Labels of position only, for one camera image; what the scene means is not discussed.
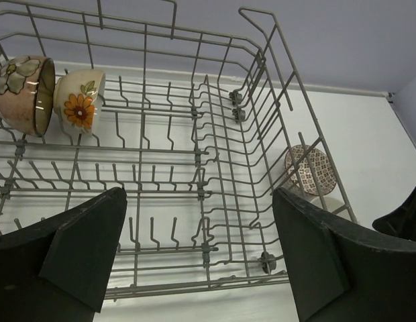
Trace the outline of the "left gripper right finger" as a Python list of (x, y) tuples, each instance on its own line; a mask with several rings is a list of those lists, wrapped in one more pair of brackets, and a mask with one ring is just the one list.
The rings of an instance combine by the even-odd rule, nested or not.
[(416, 321), (416, 241), (276, 189), (274, 220), (300, 321)]

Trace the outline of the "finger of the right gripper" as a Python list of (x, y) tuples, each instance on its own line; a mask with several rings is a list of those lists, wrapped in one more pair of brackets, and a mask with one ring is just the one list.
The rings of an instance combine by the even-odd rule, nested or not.
[(374, 220), (372, 227), (380, 233), (416, 242), (416, 186), (402, 205)]

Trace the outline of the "brown glazed bowl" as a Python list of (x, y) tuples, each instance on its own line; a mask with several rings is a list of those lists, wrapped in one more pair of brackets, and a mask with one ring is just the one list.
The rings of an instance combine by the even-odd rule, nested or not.
[(53, 59), (18, 56), (0, 67), (0, 117), (26, 135), (43, 136), (50, 124), (55, 89)]

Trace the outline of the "white bowl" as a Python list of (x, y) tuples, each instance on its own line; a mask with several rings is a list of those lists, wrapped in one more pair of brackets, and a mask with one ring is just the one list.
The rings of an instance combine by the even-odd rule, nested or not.
[(105, 83), (104, 71), (91, 68), (73, 70), (58, 79), (53, 108), (65, 127), (88, 136), (98, 132)]

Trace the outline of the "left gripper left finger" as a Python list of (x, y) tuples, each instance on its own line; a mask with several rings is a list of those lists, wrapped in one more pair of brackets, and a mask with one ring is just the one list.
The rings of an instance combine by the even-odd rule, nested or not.
[(101, 311), (127, 209), (114, 187), (0, 236), (0, 321), (92, 321)]

